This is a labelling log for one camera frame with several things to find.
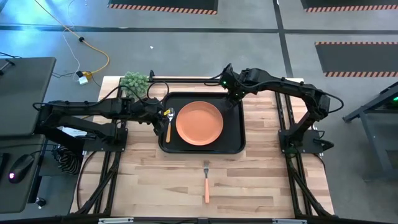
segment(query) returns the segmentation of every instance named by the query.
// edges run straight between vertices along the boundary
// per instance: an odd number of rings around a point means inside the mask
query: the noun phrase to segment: black floor mat
[[[398,0],[301,0],[306,12],[398,9]]]
[[[192,14],[217,14],[218,0],[109,0],[111,9],[132,9]]]
[[[398,77],[398,42],[316,42],[326,77]]]

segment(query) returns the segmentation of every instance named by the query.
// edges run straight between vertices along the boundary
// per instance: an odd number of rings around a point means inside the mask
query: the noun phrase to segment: wooden table
[[[99,99],[118,85],[119,78],[104,77]],[[221,87],[208,87],[202,83],[169,85],[170,91],[225,91]],[[158,84],[150,92],[151,97],[162,98],[166,88]],[[280,127],[275,94],[263,91],[257,96],[248,95],[243,99],[243,106],[246,147],[235,155],[167,154],[159,148],[152,125],[128,122],[127,149],[121,158],[112,216],[294,217],[285,158],[280,153],[277,138]],[[307,109],[301,99],[293,97],[292,106],[298,121]],[[98,123],[109,122],[102,117],[94,120]],[[80,184],[82,204],[98,185],[103,157],[104,153],[98,152],[83,173]],[[210,204],[204,202],[205,159],[210,160]],[[321,162],[314,155],[303,154],[303,164],[309,189],[324,208],[333,213]],[[298,190],[298,195],[300,208],[304,212],[301,190]],[[74,211],[75,201],[71,209],[71,212]]]

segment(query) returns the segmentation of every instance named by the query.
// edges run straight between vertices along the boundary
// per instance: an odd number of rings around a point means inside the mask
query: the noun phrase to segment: yellow cable
[[[71,29],[69,29],[67,26],[63,25],[55,16],[53,16],[50,12],[48,12],[48,10],[46,10],[37,0],[35,0],[35,2],[46,12],[48,13],[52,18],[54,18],[61,26],[63,26],[66,30],[68,30],[69,32],[71,32],[73,35],[75,35],[77,38],[80,38],[79,35],[77,35],[74,31],[72,31]],[[90,48],[92,48],[93,50],[102,53],[103,55],[105,55],[106,57],[106,63],[104,66],[102,66],[101,68],[95,70],[94,72],[91,72],[92,74],[97,73],[99,71],[101,71],[102,69],[104,69],[106,66],[109,65],[109,61],[111,60],[110,57],[108,56],[108,54],[106,54],[105,52],[103,52],[100,49],[97,49],[93,46],[91,46],[87,41],[83,40],[83,43],[85,43],[87,46],[89,46]]]

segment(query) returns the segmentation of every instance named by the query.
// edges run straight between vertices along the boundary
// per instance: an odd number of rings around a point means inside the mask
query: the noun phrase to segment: fork
[[[205,161],[203,170],[205,171],[205,203],[210,203],[210,195],[209,195],[209,181],[207,179],[207,174],[209,173],[209,161]]]
[[[166,135],[166,142],[170,142],[170,136],[172,134],[172,120],[174,118],[174,109],[170,108],[169,113],[167,114],[167,117],[169,119],[169,125],[167,126],[167,135]]]

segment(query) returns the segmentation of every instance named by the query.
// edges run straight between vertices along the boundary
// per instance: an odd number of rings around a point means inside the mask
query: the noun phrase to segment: concrete floor
[[[61,21],[70,24],[67,6],[70,0],[41,0]],[[218,15],[204,16],[169,12],[128,11],[106,8],[107,0],[76,0],[70,14],[76,26],[135,28],[229,28],[277,29],[272,0],[220,0]],[[305,13],[300,0],[279,0],[285,29],[303,30],[398,30],[398,11]],[[57,26],[35,2],[8,0],[0,13],[0,26]],[[235,70],[259,67],[277,77],[285,77],[281,44],[277,33],[254,33],[250,30],[190,32],[80,32],[92,45],[111,57],[110,65],[96,75],[124,75],[127,71],[158,75],[212,76],[229,62]],[[0,51],[21,57],[57,58],[55,72],[74,72],[77,64],[63,41],[61,32],[34,29],[0,30]],[[105,58],[81,45],[65,33],[81,63],[81,69],[93,70]],[[362,176],[379,169],[359,121],[345,124],[341,117],[369,101],[394,78],[325,78],[315,50],[316,41],[396,41],[398,35],[298,35],[287,34],[287,50],[295,78],[341,97],[346,106],[318,123],[326,131],[325,139],[335,147],[325,153],[326,174],[335,213],[344,218],[380,222],[398,221],[398,184],[364,182]],[[99,87],[94,83],[80,86],[71,78],[52,78],[48,100],[94,101]],[[333,101],[331,107],[337,107]],[[53,205],[41,210],[27,207],[20,214],[0,215],[10,218],[65,215],[72,202],[75,179],[50,177],[40,188]]]

